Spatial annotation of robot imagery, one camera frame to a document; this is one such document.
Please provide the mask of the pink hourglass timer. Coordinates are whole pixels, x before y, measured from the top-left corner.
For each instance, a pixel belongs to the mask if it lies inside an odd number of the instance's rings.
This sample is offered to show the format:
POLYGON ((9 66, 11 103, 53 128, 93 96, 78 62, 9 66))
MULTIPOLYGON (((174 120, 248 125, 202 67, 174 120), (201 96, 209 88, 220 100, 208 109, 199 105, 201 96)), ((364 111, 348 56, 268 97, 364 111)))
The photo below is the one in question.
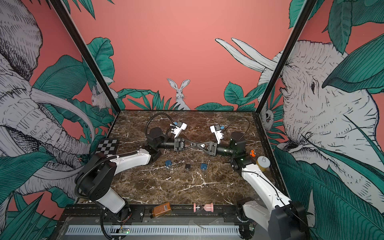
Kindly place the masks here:
POLYGON ((210 204, 194 203, 193 204, 193 211, 194 211, 194 213, 200 213, 201 211, 214 212, 214 204, 213 203, 210 203, 210 204))

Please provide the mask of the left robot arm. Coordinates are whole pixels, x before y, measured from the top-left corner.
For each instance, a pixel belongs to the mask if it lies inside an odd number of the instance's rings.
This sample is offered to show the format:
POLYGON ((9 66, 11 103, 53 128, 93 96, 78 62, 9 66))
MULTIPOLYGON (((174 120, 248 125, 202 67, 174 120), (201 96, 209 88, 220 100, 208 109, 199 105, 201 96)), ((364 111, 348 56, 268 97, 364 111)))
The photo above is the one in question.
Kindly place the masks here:
POLYGON ((114 176, 155 162, 162 154, 160 149, 180 152, 195 147, 196 143, 178 136, 180 130, 181 128, 175 127, 173 129, 175 136, 171 138, 156 127, 146 135, 145 145, 137 151, 122 155, 106 156, 102 153, 93 155, 75 179, 75 195, 96 202, 114 214, 121 213, 129 205, 111 188, 114 176))

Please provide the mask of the orange box device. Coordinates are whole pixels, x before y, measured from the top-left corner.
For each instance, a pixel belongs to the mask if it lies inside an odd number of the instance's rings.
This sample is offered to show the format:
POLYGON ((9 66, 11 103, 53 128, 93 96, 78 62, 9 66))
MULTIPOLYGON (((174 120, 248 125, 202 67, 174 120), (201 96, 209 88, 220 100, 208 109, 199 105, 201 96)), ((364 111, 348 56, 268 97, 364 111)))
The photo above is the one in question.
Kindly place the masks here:
POLYGON ((150 212, 150 218, 158 218, 172 211, 171 203, 166 202, 161 205, 155 206, 150 212))

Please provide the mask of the black base frame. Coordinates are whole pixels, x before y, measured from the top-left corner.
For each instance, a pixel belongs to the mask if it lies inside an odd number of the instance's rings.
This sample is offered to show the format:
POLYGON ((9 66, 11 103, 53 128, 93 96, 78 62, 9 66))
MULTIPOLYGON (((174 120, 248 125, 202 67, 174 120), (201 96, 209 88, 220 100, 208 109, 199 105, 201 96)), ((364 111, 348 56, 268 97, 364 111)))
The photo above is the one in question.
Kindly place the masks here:
MULTIPOLYGON (((130 212, 124 210, 120 214, 113 214, 109 210, 103 210, 96 205, 77 204, 66 207, 60 221, 68 217, 75 218, 98 218, 102 217, 104 222, 114 224, 142 223, 144 218, 152 218, 154 205, 130 205, 130 212)), ((239 205, 217 205, 212 212, 205 210, 194 210, 192 205, 171 205, 171 210, 164 217, 173 218, 223 218, 226 223, 246 224, 255 222, 256 219, 248 218, 242 207, 239 205)))

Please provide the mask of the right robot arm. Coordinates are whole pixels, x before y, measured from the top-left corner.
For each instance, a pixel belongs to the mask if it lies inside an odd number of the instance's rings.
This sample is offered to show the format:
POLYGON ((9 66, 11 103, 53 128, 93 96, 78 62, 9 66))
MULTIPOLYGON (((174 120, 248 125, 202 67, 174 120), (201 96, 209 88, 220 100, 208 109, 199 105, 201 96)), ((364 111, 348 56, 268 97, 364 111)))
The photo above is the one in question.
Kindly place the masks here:
POLYGON ((246 150, 241 132, 233 132, 229 144, 197 143, 196 147, 210 156, 230 157, 235 172, 256 191, 264 205, 256 201, 241 204, 241 220, 253 220, 264 228, 272 240, 309 240, 311 238, 306 211, 299 202, 285 196, 263 174, 257 162, 246 150))

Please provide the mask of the checkerboard calibration board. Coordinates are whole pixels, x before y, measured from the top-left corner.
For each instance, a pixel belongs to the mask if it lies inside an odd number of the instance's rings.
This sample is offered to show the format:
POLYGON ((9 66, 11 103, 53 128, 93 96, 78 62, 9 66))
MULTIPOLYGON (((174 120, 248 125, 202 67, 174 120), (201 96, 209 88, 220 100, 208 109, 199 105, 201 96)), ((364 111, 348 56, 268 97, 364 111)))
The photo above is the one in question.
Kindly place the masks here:
POLYGON ((102 139, 99 141, 95 153, 104 155, 115 155, 119 146, 118 139, 102 139))

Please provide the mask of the blue padlock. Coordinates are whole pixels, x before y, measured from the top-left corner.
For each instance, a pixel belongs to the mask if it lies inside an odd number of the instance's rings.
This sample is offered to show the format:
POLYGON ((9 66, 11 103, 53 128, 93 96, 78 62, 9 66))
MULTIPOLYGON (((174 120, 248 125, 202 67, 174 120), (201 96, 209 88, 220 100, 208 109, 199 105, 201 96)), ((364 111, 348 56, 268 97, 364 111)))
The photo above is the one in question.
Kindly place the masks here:
POLYGON ((165 162, 165 166, 166 166, 167 169, 170 170, 170 169, 172 168, 172 166, 173 166, 172 161, 171 161, 171 160, 167 160, 167 161, 165 162))
POLYGON ((207 169, 208 169, 208 165, 205 164, 205 163, 202 163, 202 164, 200 165, 200 169, 201 169, 201 171, 206 172, 207 169))

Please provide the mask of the white perforated rail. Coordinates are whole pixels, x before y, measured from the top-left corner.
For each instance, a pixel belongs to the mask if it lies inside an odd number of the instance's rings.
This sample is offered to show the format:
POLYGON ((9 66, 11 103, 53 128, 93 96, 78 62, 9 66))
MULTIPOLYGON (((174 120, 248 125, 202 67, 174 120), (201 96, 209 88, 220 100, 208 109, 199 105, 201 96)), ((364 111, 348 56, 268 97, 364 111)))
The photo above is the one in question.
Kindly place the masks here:
MULTIPOLYGON (((105 232, 113 236, 144 236, 144 235, 209 235, 209 236, 239 236, 240 231, 237 226, 184 226, 184 225, 126 225, 106 226, 105 232)), ((65 233, 66 236, 102 236, 103 231, 96 225, 70 225, 65 233)))

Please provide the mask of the yellow white can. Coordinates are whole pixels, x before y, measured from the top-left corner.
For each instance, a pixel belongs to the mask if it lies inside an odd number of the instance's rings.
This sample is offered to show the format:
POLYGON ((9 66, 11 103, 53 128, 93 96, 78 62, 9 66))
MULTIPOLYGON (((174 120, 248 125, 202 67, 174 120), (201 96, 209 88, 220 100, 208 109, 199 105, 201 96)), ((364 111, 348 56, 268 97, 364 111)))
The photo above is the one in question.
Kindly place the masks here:
POLYGON ((271 161, 265 156, 259 156, 257 158, 257 165, 262 172, 265 172, 271 165, 271 161))

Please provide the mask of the small orange toy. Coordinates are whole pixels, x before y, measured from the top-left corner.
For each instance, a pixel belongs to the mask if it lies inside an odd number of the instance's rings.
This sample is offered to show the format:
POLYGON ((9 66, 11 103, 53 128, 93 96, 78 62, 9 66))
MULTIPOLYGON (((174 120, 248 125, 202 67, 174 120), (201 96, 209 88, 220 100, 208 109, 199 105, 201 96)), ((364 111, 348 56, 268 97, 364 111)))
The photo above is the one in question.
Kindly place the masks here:
POLYGON ((253 158, 255 158, 255 157, 256 157, 255 150, 251 150, 250 155, 251 155, 253 158))

